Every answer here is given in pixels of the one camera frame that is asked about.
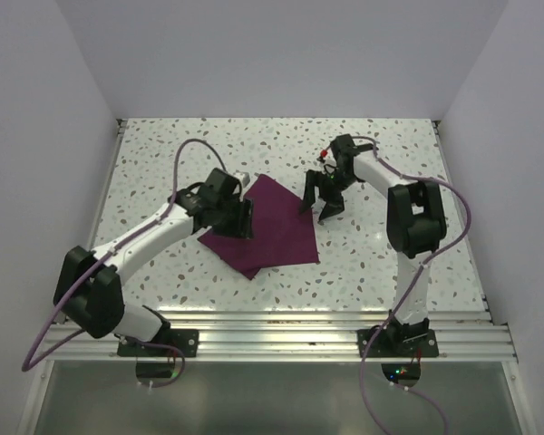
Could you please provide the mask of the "purple cloth mat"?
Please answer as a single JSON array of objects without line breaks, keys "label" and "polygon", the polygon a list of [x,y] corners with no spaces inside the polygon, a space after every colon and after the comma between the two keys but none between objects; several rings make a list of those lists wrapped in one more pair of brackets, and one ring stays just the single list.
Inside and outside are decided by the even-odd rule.
[{"label": "purple cloth mat", "polygon": [[299,212],[299,197],[264,174],[246,197],[254,202],[253,237],[221,237],[210,230],[199,237],[203,246],[249,280],[262,268],[319,261],[312,211]]}]

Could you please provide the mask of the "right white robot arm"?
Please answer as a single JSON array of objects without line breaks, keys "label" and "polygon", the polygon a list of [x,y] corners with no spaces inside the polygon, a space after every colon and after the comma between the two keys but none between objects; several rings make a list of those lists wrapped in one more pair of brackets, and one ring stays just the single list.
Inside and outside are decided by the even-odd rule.
[{"label": "right white robot arm", "polygon": [[379,158],[372,138],[338,136],[318,160],[323,168],[306,173],[302,212],[322,200],[320,221],[341,214],[344,192],[356,182],[371,185],[387,202],[386,235],[398,268],[394,306],[383,324],[358,331],[360,354],[370,358],[438,356],[427,309],[427,267],[447,235],[438,183],[393,168]]}]

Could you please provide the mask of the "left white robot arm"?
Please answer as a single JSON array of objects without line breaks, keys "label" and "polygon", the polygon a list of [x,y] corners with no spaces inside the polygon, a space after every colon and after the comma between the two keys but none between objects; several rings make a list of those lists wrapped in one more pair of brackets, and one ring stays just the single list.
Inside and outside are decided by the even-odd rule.
[{"label": "left white robot arm", "polygon": [[149,307],[126,303],[122,287],[159,253],[201,229],[252,238],[254,204],[243,193],[248,183],[245,172],[213,169],[205,181],[171,195],[121,237],[91,250],[71,249],[63,260],[55,307],[95,339],[115,334],[138,340],[149,355],[165,353],[170,345],[166,319]]}]

